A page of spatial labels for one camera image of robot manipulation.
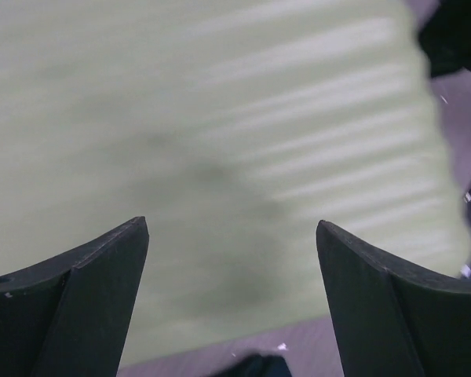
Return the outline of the navy blue garment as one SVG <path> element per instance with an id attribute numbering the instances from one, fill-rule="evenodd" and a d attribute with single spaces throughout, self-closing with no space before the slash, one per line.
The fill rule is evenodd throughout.
<path id="1" fill-rule="evenodd" d="M 291 377 L 282 356 L 251 354 L 215 374 L 216 377 Z"/>

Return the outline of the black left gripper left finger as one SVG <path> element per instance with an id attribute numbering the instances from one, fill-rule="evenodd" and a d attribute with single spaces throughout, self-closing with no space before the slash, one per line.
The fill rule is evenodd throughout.
<path id="1" fill-rule="evenodd" d="M 148 253 L 135 217 L 0 276 L 0 376 L 115 376 Z"/>

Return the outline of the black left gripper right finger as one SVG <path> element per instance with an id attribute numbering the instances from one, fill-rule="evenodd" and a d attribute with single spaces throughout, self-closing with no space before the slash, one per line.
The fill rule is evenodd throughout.
<path id="1" fill-rule="evenodd" d="M 316 244 L 346 376 L 471 376 L 471 283 L 321 221 Z"/>

